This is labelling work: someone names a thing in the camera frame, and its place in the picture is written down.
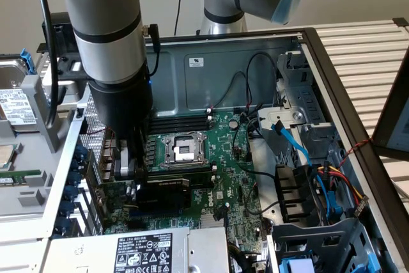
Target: green pcb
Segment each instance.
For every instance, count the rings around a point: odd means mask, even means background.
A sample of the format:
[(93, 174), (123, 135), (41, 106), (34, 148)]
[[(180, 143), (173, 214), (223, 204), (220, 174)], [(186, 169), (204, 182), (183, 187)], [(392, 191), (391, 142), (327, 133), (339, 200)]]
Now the green pcb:
[[(205, 227), (201, 225), (201, 215), (213, 214), (223, 204), (228, 203), (228, 240), (240, 245), (243, 251), (261, 250), (261, 236), (256, 238), (255, 229), (261, 227), (259, 216), (248, 214), (242, 203), (238, 202), (238, 189), (241, 186), (243, 196), (247, 197), (250, 189), (256, 183), (254, 175), (242, 171), (232, 155), (234, 131), (229, 129), (231, 119), (239, 120), (239, 115), (232, 112), (216, 113), (213, 117), (213, 128), (202, 132), (207, 135), (206, 157), (217, 163), (217, 174), (213, 189), (196, 189), (192, 191), (192, 204), (180, 215), (172, 216), (133, 216), (132, 207), (125, 205), (119, 195), (126, 189), (126, 182), (105, 183), (103, 188), (113, 208), (112, 214), (105, 225), (105, 234), (123, 233), (136, 230), (157, 230), (162, 228), (190, 227), (191, 229)], [(155, 163), (150, 171), (160, 171), (159, 163), (163, 161), (165, 144), (161, 141), (166, 135), (154, 135), (149, 141), (156, 140)], [(236, 137), (235, 146), (242, 149), (240, 161), (248, 169), (251, 162), (245, 161), (247, 152), (247, 135), (243, 126)], [(248, 200), (249, 209), (259, 210), (260, 204), (256, 197)]]

